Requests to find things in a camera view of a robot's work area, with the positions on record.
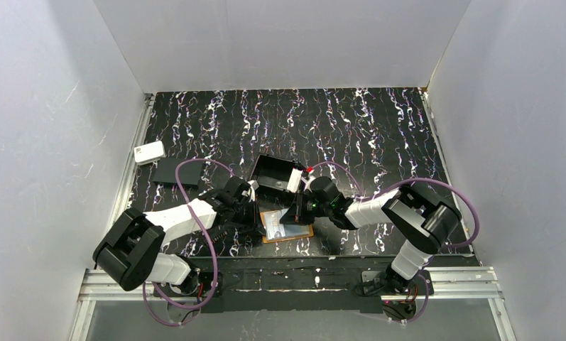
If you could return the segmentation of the orange leather card holder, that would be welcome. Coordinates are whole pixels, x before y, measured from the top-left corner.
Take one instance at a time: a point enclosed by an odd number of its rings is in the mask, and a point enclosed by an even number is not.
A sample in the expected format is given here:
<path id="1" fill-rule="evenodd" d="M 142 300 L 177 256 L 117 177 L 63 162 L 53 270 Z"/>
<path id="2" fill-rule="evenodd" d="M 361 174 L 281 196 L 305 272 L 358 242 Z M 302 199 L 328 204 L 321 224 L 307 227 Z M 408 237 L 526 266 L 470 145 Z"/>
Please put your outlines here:
<path id="1" fill-rule="evenodd" d="M 261 221 L 266 231 L 266 235 L 262 237 L 263 243 L 285 242 L 314 236 L 312 225 L 280 223 L 280 219 L 287 211 L 288 209 L 285 208 L 260 213 Z"/>

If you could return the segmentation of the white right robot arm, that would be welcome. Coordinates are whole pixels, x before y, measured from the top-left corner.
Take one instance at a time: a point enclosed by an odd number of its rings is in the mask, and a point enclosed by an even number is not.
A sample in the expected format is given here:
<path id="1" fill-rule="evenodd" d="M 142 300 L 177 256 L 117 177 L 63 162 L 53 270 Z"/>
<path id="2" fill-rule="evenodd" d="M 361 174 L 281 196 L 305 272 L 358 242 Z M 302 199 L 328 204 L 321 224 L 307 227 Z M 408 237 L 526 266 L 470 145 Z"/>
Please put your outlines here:
<path id="1" fill-rule="evenodd" d="M 344 196 L 330 178 L 322 176 L 296 194 L 279 221 L 308 225 L 326 217 L 343 230 L 390 222 L 406 240 L 380 280 L 406 285 L 441 250 L 462 220 L 452 202 L 429 188 L 431 183 L 426 178 L 407 180 L 394 185 L 388 194 L 360 200 Z"/>

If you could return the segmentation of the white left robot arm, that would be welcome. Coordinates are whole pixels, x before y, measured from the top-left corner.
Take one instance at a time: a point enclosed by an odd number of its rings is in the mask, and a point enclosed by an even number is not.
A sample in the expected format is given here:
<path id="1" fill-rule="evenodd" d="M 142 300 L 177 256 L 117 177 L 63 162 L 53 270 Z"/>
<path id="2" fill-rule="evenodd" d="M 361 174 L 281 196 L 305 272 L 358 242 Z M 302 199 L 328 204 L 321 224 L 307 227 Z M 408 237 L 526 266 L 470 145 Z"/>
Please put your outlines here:
<path id="1" fill-rule="evenodd" d="M 131 207 L 117 218 L 92 259 L 124 291 L 147 281 L 181 286 L 195 270 L 181 256 L 163 253 L 163 246 L 203 232 L 215 244 L 230 234 L 255 231 L 258 187 L 255 180 L 234 176 L 223 188 L 208 190 L 188 204 L 155 212 Z"/>

